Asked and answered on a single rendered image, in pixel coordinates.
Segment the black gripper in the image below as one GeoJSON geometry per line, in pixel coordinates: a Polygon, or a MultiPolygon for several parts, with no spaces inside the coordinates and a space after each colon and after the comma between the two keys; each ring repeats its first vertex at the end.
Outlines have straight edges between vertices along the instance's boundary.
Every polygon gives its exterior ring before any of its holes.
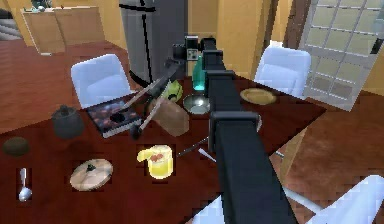
{"type": "Polygon", "coordinates": [[[142,122],[140,126],[134,125],[130,129],[131,137],[134,140],[137,140],[142,131],[146,128],[152,118],[156,115],[157,111],[160,109],[161,104],[165,100],[164,94],[171,84],[169,79],[183,79],[186,76],[186,48],[184,44],[174,44],[172,46],[172,55],[167,58],[164,63],[165,68],[165,77],[159,78],[156,81],[149,84],[147,87],[139,91],[132,99],[125,103],[117,112],[113,113],[110,116],[110,119],[113,122],[122,122],[125,120],[122,113],[126,111],[132,104],[139,100],[145,94],[149,94],[152,97],[158,97],[156,99],[155,106],[147,116],[147,118],[142,122]]]}

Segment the dark patterned book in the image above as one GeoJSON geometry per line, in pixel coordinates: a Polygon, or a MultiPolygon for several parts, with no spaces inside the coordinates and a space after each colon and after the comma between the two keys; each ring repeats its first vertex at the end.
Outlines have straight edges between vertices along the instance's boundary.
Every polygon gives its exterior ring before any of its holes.
{"type": "Polygon", "coordinates": [[[126,101],[123,98],[113,99],[86,109],[89,117],[95,124],[103,138],[109,138],[121,132],[129,130],[132,126],[140,126],[142,119],[132,108],[120,112],[126,101]],[[110,117],[118,113],[123,116],[119,122],[114,122],[110,117]]]}

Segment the grey metal bowl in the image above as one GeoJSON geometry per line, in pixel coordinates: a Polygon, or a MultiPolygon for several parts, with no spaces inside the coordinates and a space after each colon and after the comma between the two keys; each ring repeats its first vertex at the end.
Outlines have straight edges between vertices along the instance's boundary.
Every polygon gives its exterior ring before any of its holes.
{"type": "Polygon", "coordinates": [[[209,99],[201,94],[190,94],[183,99],[184,108],[191,114],[203,115],[210,111],[209,99]]]}

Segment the white chair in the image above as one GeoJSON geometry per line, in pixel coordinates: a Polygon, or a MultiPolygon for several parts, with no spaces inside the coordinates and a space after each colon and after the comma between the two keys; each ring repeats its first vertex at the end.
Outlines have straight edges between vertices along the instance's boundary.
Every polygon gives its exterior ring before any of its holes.
{"type": "Polygon", "coordinates": [[[217,197],[197,213],[192,224],[225,224],[221,197],[217,197]]]}
{"type": "Polygon", "coordinates": [[[71,67],[71,78],[82,108],[132,93],[119,58],[105,54],[71,67]]]}
{"type": "Polygon", "coordinates": [[[259,62],[254,81],[304,99],[311,56],[303,50],[268,46],[259,62]]]}
{"type": "Polygon", "coordinates": [[[373,224],[384,201],[384,177],[367,176],[326,208],[286,187],[283,190],[288,198],[315,213],[305,224],[373,224]]]}

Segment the green glass bottle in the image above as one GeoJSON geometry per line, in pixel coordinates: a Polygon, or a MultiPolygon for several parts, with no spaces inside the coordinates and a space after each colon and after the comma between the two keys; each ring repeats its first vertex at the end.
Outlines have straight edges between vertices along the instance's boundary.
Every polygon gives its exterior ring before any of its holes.
{"type": "Polygon", "coordinates": [[[202,63],[203,57],[199,55],[192,74],[192,85],[196,91],[205,90],[205,70],[202,67],[202,63]]]}

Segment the yellow cup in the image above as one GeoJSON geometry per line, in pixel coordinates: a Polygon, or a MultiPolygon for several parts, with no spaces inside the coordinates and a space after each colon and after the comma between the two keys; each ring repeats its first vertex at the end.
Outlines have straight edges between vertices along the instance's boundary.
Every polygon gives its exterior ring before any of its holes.
{"type": "Polygon", "coordinates": [[[154,145],[139,151],[137,161],[144,160],[147,161],[149,175],[155,179],[165,179],[173,172],[173,152],[168,145],[154,145]]]}

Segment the dark table knife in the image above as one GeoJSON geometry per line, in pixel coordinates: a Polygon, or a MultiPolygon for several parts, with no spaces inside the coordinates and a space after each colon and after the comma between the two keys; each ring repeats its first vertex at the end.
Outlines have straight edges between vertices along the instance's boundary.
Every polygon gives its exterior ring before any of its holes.
{"type": "Polygon", "coordinates": [[[186,154],[186,153],[188,153],[188,152],[191,152],[191,151],[195,150],[195,149],[196,149],[197,147],[199,147],[201,144],[204,144],[204,143],[208,142],[208,139],[209,139],[209,137],[207,136],[206,138],[204,138],[204,139],[200,140],[199,142],[193,144],[191,147],[186,148],[186,149],[184,149],[183,151],[177,153],[176,156],[177,156],[177,157],[180,157],[180,156],[182,156],[182,155],[184,155],[184,154],[186,154]]]}

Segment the silver fork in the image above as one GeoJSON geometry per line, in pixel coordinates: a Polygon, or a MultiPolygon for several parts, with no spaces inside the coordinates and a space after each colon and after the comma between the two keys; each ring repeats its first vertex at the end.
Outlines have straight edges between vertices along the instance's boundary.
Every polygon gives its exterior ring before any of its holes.
{"type": "Polygon", "coordinates": [[[216,163],[216,159],[214,159],[214,158],[213,158],[210,154],[208,154],[204,149],[200,148],[200,149],[198,149],[198,152],[199,152],[201,155],[207,157],[208,159],[210,159],[211,161],[213,161],[213,162],[216,163]]]}

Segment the grey fridge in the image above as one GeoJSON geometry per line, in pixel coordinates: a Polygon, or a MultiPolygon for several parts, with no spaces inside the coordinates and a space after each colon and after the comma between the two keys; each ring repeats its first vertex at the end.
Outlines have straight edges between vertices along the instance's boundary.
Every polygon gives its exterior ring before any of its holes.
{"type": "Polygon", "coordinates": [[[148,77],[142,14],[146,14],[153,81],[165,74],[172,46],[182,44],[188,31],[187,0],[119,0],[130,64],[130,77],[142,87],[148,77]]]}

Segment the black kettle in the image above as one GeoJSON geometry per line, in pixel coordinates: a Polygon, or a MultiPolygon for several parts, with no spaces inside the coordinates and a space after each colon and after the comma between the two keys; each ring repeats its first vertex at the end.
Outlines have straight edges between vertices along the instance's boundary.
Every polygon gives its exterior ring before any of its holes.
{"type": "Polygon", "coordinates": [[[84,130],[84,123],[80,113],[73,107],[61,105],[52,114],[53,130],[57,137],[71,139],[80,136],[84,130]]]}

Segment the beige pan lid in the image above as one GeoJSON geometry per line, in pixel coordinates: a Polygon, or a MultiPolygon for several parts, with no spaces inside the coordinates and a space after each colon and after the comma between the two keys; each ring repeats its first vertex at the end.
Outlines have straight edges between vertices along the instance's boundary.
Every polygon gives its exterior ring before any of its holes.
{"type": "Polygon", "coordinates": [[[106,159],[91,159],[80,164],[70,177],[71,186],[78,191],[92,191],[107,183],[113,165],[106,159]]]}

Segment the yellow-brown plate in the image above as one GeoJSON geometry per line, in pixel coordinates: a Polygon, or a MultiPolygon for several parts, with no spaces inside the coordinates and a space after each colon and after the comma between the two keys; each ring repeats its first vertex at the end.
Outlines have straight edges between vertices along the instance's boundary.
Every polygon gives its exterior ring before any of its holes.
{"type": "Polygon", "coordinates": [[[243,100],[256,105],[268,105],[276,101],[276,97],[271,92],[260,88],[242,90],[240,96],[243,100]]]}

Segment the light wooden cupboard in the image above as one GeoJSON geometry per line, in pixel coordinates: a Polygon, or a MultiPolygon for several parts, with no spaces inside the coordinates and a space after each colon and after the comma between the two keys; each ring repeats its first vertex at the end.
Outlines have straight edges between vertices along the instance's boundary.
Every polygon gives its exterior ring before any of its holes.
{"type": "Polygon", "coordinates": [[[44,12],[21,11],[38,53],[61,53],[68,46],[105,40],[97,6],[55,7],[44,12]]]}

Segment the red-brown dining table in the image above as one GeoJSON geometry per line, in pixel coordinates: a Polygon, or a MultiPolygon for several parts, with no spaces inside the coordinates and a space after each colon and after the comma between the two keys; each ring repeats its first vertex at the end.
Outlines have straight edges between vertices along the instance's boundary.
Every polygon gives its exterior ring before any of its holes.
{"type": "MultiPolygon", "coordinates": [[[[85,129],[76,138],[64,140],[55,136],[50,120],[0,135],[0,144],[12,137],[23,137],[29,152],[13,158],[0,153],[0,224],[115,224],[122,217],[123,202],[114,190],[113,178],[117,175],[118,159],[135,152],[135,161],[149,176],[145,164],[137,161],[139,150],[155,144],[166,144],[176,161],[195,156],[198,161],[215,169],[215,164],[197,150],[180,157],[176,154],[204,139],[209,133],[209,118],[193,115],[189,119],[189,131],[173,137],[156,123],[150,123],[142,136],[134,140],[128,132],[103,138],[89,116],[82,117],[85,129]],[[111,179],[95,191],[79,192],[69,183],[73,170],[90,159],[106,159],[113,165],[111,179]],[[19,201],[22,188],[20,170],[27,169],[26,186],[32,196],[26,202],[19,201]]],[[[151,182],[159,181],[152,177],[151,182]]]]}

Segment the dark house plant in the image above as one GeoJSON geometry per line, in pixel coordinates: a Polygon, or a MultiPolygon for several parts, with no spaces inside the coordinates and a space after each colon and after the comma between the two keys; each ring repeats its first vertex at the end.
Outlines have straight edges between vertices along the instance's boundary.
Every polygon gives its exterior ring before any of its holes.
{"type": "Polygon", "coordinates": [[[52,7],[52,0],[31,0],[33,12],[44,12],[52,7]]]}

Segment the silver spoon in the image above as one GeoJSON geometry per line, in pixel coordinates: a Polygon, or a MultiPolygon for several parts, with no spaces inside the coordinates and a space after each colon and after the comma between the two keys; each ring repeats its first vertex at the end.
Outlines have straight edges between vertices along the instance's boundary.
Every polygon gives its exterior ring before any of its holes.
{"type": "Polygon", "coordinates": [[[32,190],[26,186],[26,178],[27,178],[27,169],[22,168],[20,170],[20,180],[21,180],[22,188],[18,196],[20,202],[26,202],[32,196],[32,190]]]}

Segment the white glazed door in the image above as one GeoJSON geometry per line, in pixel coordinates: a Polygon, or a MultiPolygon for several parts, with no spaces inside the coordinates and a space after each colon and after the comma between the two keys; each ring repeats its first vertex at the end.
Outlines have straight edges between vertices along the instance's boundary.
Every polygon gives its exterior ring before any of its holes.
{"type": "Polygon", "coordinates": [[[312,60],[304,95],[352,109],[384,39],[384,0],[311,0],[299,48],[312,60]]]}

